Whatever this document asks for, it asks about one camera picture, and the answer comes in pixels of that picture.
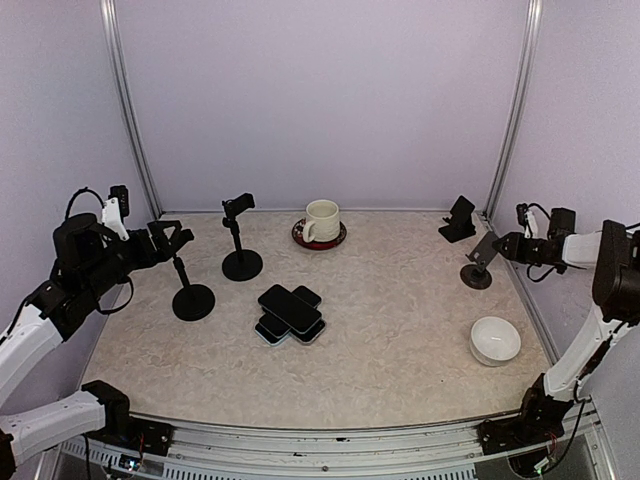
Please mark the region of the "black plate phone stand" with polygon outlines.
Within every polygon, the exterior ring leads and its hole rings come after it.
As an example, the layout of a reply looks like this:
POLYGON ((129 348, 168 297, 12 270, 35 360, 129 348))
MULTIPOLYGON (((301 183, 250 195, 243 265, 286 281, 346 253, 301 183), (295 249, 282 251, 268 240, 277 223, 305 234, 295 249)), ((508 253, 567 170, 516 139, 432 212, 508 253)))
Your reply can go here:
POLYGON ((492 276, 488 266, 495 259, 498 251, 493 246, 498 240, 498 236, 492 232, 487 232, 476 247, 467 255, 469 264, 460 270, 462 282, 475 290, 487 289, 492 283, 492 276))

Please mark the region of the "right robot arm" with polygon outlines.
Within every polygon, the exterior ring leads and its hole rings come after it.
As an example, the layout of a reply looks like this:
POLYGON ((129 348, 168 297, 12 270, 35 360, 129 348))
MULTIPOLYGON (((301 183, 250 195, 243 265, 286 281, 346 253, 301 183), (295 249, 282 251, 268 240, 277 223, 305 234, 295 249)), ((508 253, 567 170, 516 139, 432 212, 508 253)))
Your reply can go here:
POLYGON ((456 278, 461 246, 431 213, 350 212, 343 245, 287 244, 291 217, 256 214, 265 276, 227 285, 205 326, 175 332, 149 397, 182 420, 274 428, 382 428, 477 417, 488 453, 544 442, 617 338, 639 320, 639 274, 621 225, 595 235, 591 311, 553 365, 511 282, 456 278))

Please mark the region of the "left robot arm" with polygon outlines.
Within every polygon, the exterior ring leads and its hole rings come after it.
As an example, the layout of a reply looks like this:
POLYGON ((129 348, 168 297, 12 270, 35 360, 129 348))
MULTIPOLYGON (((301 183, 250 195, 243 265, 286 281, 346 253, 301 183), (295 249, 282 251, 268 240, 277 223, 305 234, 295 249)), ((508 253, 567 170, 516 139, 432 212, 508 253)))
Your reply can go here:
POLYGON ((70 353, 84 324, 108 316, 101 300, 135 271, 172 260, 193 235, 180 223, 128 230, 92 213, 53 233, 50 276, 20 304, 1 334, 1 476, 11 478, 39 453, 78 435, 127 445, 140 438, 126 393, 103 380, 79 382, 88 350, 70 353))

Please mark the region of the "tall black clamp phone stand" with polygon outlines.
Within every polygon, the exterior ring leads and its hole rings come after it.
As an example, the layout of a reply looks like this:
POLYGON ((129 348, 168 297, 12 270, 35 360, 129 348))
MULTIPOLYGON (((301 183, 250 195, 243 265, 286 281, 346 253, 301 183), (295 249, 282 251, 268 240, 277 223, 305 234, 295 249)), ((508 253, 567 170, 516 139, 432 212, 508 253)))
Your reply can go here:
POLYGON ((254 197, 246 192, 235 199, 223 201, 222 206, 225 214, 222 224, 230 230, 235 246, 235 250, 224 258, 222 272, 227 279, 235 282, 251 280, 261 273, 263 260, 257 252, 243 247, 237 217, 255 207, 254 197))

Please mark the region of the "black folding phone stand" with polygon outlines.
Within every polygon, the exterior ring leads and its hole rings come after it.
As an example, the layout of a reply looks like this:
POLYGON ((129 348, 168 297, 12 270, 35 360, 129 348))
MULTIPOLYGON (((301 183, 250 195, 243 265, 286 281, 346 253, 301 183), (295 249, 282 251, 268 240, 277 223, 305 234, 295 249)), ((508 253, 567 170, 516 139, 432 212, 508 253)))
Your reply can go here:
POLYGON ((460 195, 444 217, 445 225, 438 232, 449 242, 456 243, 476 235, 476 228, 472 220, 475 205, 465 196, 460 195))

